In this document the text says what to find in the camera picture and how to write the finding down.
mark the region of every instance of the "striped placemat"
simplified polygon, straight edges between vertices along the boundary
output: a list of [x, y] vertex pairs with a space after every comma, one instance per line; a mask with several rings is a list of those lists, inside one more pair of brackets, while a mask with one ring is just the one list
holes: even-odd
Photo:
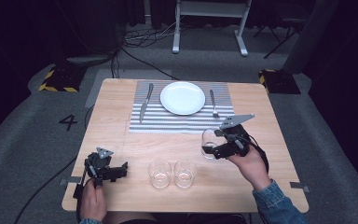
[[[161, 91], [172, 80], [140, 80], [138, 81], [132, 107], [130, 133], [202, 133], [205, 129], [219, 126], [227, 116], [234, 115], [227, 83], [196, 82], [205, 94], [205, 105], [192, 115], [176, 115], [164, 108], [159, 100]], [[149, 90], [149, 83], [154, 84], [142, 123], [139, 122], [141, 106]], [[214, 118], [213, 105], [209, 90], [213, 90], [216, 110], [219, 118]]]

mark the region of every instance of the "white plate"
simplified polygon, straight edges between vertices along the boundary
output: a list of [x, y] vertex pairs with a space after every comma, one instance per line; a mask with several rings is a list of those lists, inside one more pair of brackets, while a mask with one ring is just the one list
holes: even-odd
[[190, 115], [201, 110], [205, 104], [205, 94], [193, 83], [178, 81], [167, 85], [159, 99], [162, 105], [177, 115]]

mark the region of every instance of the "finger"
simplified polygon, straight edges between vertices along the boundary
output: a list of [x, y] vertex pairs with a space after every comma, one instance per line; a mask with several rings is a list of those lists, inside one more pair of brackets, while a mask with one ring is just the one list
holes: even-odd
[[94, 188], [94, 180], [90, 179], [85, 188], [84, 188], [84, 193], [83, 195], [85, 195], [86, 197], [89, 198], [89, 200], [93, 200], [94, 202], [96, 201], [96, 196], [95, 196], [95, 188]]
[[104, 198], [102, 186], [97, 186], [97, 188], [95, 188], [95, 197], [97, 202], [104, 203], [105, 198]]

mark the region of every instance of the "wrist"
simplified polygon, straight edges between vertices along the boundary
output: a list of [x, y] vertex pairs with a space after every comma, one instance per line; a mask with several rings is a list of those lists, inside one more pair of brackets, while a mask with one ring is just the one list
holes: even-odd
[[254, 191], [260, 191], [271, 185], [272, 181], [268, 176], [263, 176], [263, 178], [258, 178], [256, 181], [252, 181], [251, 184], [254, 188]]

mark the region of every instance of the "fork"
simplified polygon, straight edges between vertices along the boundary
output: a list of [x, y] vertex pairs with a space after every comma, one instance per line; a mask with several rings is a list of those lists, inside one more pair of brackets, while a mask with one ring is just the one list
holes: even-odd
[[213, 90], [209, 90], [209, 93], [211, 94], [211, 99], [212, 99], [212, 104], [213, 104], [213, 117], [219, 118], [219, 114], [216, 111], [216, 104], [214, 103]]

